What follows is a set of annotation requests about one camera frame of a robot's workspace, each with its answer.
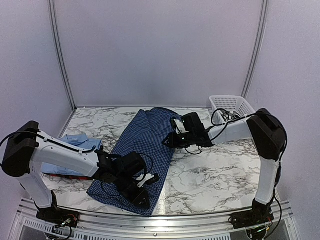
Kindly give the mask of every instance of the white plastic basket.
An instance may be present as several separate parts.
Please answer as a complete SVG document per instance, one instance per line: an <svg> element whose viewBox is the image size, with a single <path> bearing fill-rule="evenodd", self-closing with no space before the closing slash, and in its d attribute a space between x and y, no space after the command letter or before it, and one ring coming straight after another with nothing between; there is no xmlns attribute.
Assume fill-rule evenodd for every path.
<svg viewBox="0 0 320 240"><path fill-rule="evenodd" d="M209 99L212 105L212 111L217 109L236 111L241 117L256 112L242 96L217 95L210 96ZM226 121L221 116L220 111L218 111L213 116L213 122L215 124L223 124Z"/></svg>

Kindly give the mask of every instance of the white marble surface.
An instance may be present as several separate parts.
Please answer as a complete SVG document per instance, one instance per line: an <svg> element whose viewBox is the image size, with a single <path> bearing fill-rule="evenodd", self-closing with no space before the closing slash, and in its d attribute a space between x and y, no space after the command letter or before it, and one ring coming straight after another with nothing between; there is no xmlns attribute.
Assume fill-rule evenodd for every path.
<svg viewBox="0 0 320 240"><path fill-rule="evenodd" d="M111 152L139 109L151 108L81 108L72 118L66 134L86 133L102 139L104 150ZM170 108L180 115L197 112L205 127L210 112L203 108ZM197 152L192 146L190 152ZM200 155L184 149L175 150L161 196L153 215L201 214L249 207L255 197L260 174L260 160L250 140L241 140L203 148ZM105 205L87 195L88 180L70 180L44 176L54 190L60 206L103 213L132 214Z"/></svg>

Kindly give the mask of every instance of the robotic arm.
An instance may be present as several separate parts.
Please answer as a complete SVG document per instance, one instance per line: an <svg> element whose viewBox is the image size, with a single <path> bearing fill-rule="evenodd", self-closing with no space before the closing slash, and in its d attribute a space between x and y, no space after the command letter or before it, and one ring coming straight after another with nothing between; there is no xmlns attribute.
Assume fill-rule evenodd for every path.
<svg viewBox="0 0 320 240"><path fill-rule="evenodd" d="M38 208L37 218L55 224L68 223L70 227L77 226L79 213L58 208L54 192L46 187L36 171L37 162L66 167L87 177L113 183L120 194L141 208L150 207L149 195L143 185L159 180L157 174L147 173L144 159L136 152L120 156L108 154L103 148L79 148L40 131L37 122L28 122L8 138L2 170L15 177L30 194ZM141 171L143 177L134 179Z"/></svg>
<svg viewBox="0 0 320 240"><path fill-rule="evenodd" d="M162 142L169 148L182 149L191 145L207 148L229 141L253 139L261 160L257 193L252 210L233 213L229 221L239 229L274 220L271 204L281 176L281 156L287 144L286 131L276 117L263 108L250 117L205 129L198 114L193 112L181 120L171 119L171 125L174 132Z"/></svg>

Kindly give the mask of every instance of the white wall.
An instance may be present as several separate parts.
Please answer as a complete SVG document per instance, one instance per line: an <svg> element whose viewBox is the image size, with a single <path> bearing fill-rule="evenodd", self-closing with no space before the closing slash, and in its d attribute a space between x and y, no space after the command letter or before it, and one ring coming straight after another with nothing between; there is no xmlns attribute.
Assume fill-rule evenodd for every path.
<svg viewBox="0 0 320 240"><path fill-rule="evenodd" d="M0 140L29 120L58 136L71 114L50 27L47 1L0 1ZM0 149L0 159L5 145ZM0 170L0 238L25 191Z"/></svg>
<svg viewBox="0 0 320 240"><path fill-rule="evenodd" d="M279 193L303 239L320 234L320 1L272 0L248 101L288 132Z"/></svg>
<svg viewBox="0 0 320 240"><path fill-rule="evenodd" d="M78 106L206 106L240 95L261 0L56 1Z"/></svg>

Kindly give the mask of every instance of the blue garment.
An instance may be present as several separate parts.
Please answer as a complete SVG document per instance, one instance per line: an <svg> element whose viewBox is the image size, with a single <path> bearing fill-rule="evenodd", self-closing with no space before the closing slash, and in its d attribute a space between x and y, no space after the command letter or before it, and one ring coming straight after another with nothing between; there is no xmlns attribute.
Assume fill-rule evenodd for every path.
<svg viewBox="0 0 320 240"><path fill-rule="evenodd" d="M173 131L170 119L175 117L180 119L177 113L165 108L153 108L150 111L140 110L132 122L125 129L119 141L114 147L112 154L121 156L131 152L146 154L153 159L153 169L151 174L159 174L159 181L152 185L144 185L149 194L150 208L143 209L134 206L117 191L114 184L103 184L95 180L87 193L95 200L118 208L141 215L151 215L159 200L162 188L164 187L174 149L162 144L162 141ZM150 171L151 160L142 155Z"/></svg>
<svg viewBox="0 0 320 240"><path fill-rule="evenodd" d="M87 135L65 135L60 139L62 142L77 146L83 149L92 149L95 146L95 149L99 149L101 146L101 139L88 138ZM61 175L71 175L71 176L83 176L82 173L68 169L62 166L56 166L49 163L42 163L41 172L44 174L61 174Z"/></svg>

